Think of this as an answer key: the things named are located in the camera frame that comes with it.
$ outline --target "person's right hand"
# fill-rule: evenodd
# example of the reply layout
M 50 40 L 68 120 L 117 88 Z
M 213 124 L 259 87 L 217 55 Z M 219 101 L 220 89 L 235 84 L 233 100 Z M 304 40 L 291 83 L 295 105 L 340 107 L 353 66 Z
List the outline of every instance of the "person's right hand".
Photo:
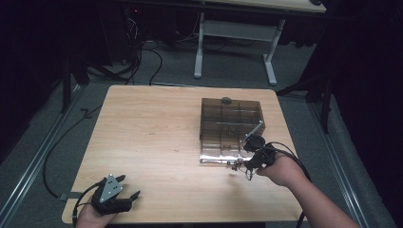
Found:
M 260 176 L 266 176 L 273 183 L 290 187 L 293 183 L 307 180 L 299 165 L 288 156 L 276 153 L 273 165 L 260 168 L 256 172 Z

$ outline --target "table top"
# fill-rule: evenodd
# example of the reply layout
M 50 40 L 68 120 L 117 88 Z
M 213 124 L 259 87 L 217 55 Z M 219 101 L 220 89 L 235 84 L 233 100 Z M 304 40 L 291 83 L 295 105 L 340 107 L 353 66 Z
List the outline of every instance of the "table top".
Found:
M 118 199 L 142 192 L 114 223 L 297 220 L 302 210 L 287 188 L 260 176 L 249 181 L 226 164 L 199 162 L 202 98 L 222 97 L 259 101 L 262 137 L 295 150 L 273 90 L 114 85 L 71 191 L 84 192 L 108 174 L 126 175 Z M 67 201 L 66 223 L 75 202 Z
M 204 2 L 235 4 L 248 7 L 271 8 L 277 10 L 295 10 L 305 12 L 325 12 L 322 5 L 315 6 L 309 0 L 203 0 Z

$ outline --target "dark background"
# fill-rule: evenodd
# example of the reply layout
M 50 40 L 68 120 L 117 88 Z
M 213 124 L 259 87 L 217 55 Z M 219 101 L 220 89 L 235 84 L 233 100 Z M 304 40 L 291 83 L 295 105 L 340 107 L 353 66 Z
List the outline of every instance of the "dark background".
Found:
M 327 15 L 355 19 L 341 24 L 290 21 L 279 42 L 317 44 L 301 81 L 332 75 L 332 91 L 358 155 L 397 226 L 403 226 L 397 200 L 403 192 L 403 103 L 399 94 L 403 86 L 403 3 L 355 0 L 324 4 Z M 177 30 L 187 33 L 193 27 L 189 23 L 193 20 L 183 18 L 196 17 L 196 12 L 173 9 L 141 10 L 144 32 L 171 46 L 178 38 Z M 119 22 L 116 18 L 120 13 L 119 8 L 106 5 L 55 8 L 54 3 L 43 1 L 2 1 L 0 161 L 7 157 L 30 118 L 60 81 L 68 46 L 74 45 L 103 65 L 125 57 L 126 53 L 117 47 L 125 46 L 124 37 L 113 40 L 108 36 L 111 28 L 124 29 L 119 23 L 113 26 L 113 22 Z M 315 83 L 304 89 L 322 86 Z

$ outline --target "gray floor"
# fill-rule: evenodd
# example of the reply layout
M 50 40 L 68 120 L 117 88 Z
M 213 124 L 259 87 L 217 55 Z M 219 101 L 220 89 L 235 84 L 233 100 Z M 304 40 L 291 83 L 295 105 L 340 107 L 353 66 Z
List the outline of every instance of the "gray floor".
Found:
M 274 71 L 278 85 L 269 86 L 261 56 L 255 52 L 262 49 L 263 44 L 240 50 L 235 44 L 227 45 L 220 51 L 204 53 L 203 76 L 193 78 L 196 50 L 194 47 L 177 48 L 160 44 L 155 49 L 163 57 L 163 66 L 154 79 L 155 85 L 161 83 L 214 86 L 214 87 L 250 87 L 280 90 L 296 83 L 305 68 L 314 47 L 296 48 L 279 46 L 273 59 Z M 135 84 L 147 84 L 150 76 L 160 63 L 157 55 L 144 51 L 142 65 L 135 75 Z M 91 77 L 91 83 L 77 99 L 77 103 L 68 115 L 60 132 L 80 120 L 84 111 L 100 105 L 111 85 L 120 84 L 105 78 Z M 30 162 L 36 155 L 47 133 L 59 117 L 62 101 L 62 88 L 58 86 L 45 105 L 30 122 L 29 129 L 15 146 L 9 157 L 1 164 L 0 205 L 6 205 L 18 181 L 23 178 Z M 329 198 L 347 213 L 352 208 L 347 203 L 349 192 L 345 192 L 339 174 L 335 171 L 330 150 L 337 154 L 345 177 L 348 179 L 356 201 L 364 215 L 363 227 L 395 227 L 391 216 L 376 193 L 371 179 L 368 177 L 355 148 L 351 143 L 348 131 L 338 113 L 335 99 L 332 99 L 332 112 L 329 119 L 330 134 L 322 133 L 317 126 L 315 115 L 316 104 L 306 104 L 303 92 L 279 97 L 287 125 L 291 132 L 296 150 L 309 170 L 313 182 Z M 48 160 L 47 180 L 51 189 L 57 194 L 68 193 L 75 179 L 81 159 L 97 120 L 95 112 L 90 119 L 85 119 L 71 130 L 55 147 Z M 9 227 L 69 227 L 61 221 L 64 203 L 54 199 L 46 191 L 41 172 L 34 176 L 28 192 L 14 214 L 10 215 Z M 267 222 L 267 227 L 294 227 L 294 221 Z

